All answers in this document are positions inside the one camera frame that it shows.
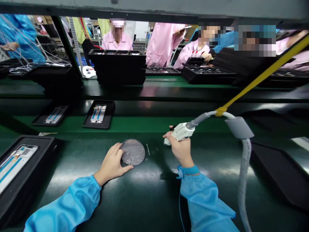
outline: blue strip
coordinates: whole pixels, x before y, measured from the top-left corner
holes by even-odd
[[[59,110],[59,111],[58,111],[57,115],[54,117],[54,119],[53,119],[53,120],[55,120],[55,119],[56,119],[56,117],[58,117],[58,115],[60,114],[60,111],[61,111],[61,110]]]
[[[101,110],[99,111],[99,114],[98,114],[98,118],[97,118],[97,119],[99,119],[99,117],[100,117],[100,113],[101,113]]]
[[[55,114],[56,110],[54,110],[52,113],[51,113],[51,116],[48,118],[48,119],[51,119],[52,116]]]
[[[93,113],[93,116],[92,116],[92,119],[94,119],[94,116],[96,115],[96,112],[97,112],[97,109],[95,109],[95,111]]]
[[[13,159],[14,159],[14,156],[12,156],[12,157],[6,162],[6,164],[5,164],[2,168],[0,168],[0,171],[1,171],[2,169],[4,169],[4,168],[9,164],[9,162],[11,162]]]
[[[8,170],[8,172],[4,175],[4,177],[2,177],[0,179],[0,183],[6,178],[6,176],[15,168],[15,166],[19,163],[19,161],[21,160],[22,158],[19,158],[15,164],[10,168],[10,170]]]

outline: blue sleeve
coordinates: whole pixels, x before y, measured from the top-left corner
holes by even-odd
[[[58,199],[26,221],[24,232],[71,232],[87,221],[100,200],[101,186],[93,176],[78,178]]]
[[[180,193],[188,200],[192,232],[239,232],[231,218],[236,213],[218,198],[218,187],[196,166],[178,167],[181,181]]]
[[[234,44],[235,41],[235,31],[222,34],[218,39],[218,45],[213,49],[216,53],[219,53],[224,47],[229,47]]]
[[[33,43],[29,42],[26,37],[28,37],[31,41],[35,42],[36,39],[36,31],[35,28],[33,27],[30,19],[28,18],[28,16],[26,15],[22,15],[22,14],[13,14],[12,15],[15,20],[18,22],[18,26],[17,28],[24,34],[22,35],[19,32],[16,32],[16,39],[17,39],[17,43],[22,46],[25,45],[27,43],[29,43],[31,46],[35,46]]]

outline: white electric screwdriver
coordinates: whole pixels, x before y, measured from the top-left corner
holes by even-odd
[[[171,136],[173,136],[177,141],[181,141],[183,139],[189,138],[193,135],[193,132],[195,131],[195,127],[189,128],[187,126],[188,122],[180,123],[175,128],[173,133],[171,133]],[[170,146],[170,141],[165,138],[164,144]]]

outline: blue wrist strap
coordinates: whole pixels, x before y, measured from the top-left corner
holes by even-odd
[[[184,175],[195,175],[195,174],[200,173],[200,170],[196,166],[196,164],[192,168],[183,168],[182,166],[178,166],[177,169],[178,169],[178,175],[179,175],[177,179],[182,179]]]

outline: hand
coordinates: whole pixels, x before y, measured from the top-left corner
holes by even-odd
[[[191,140],[187,138],[182,141],[177,141],[177,139],[171,136],[171,133],[172,131],[167,132],[163,135],[163,138],[167,138],[171,142],[172,152],[176,159],[178,159],[183,168],[194,167],[194,162],[191,157]]]
[[[16,42],[7,43],[6,45],[0,46],[6,51],[16,51],[16,49],[19,47],[19,44]]]
[[[93,175],[100,186],[104,185],[111,179],[122,176],[134,168],[131,165],[128,165],[124,168],[121,166],[120,159],[123,154],[123,150],[120,149],[121,145],[122,143],[116,143],[109,149],[103,160],[100,170]]]
[[[212,58],[211,54],[209,54],[209,53],[203,53],[202,57],[205,58],[205,62],[210,61],[210,59]]]
[[[184,36],[185,32],[186,32],[186,29],[182,29],[180,31],[176,31],[175,35],[176,37],[180,38]]]

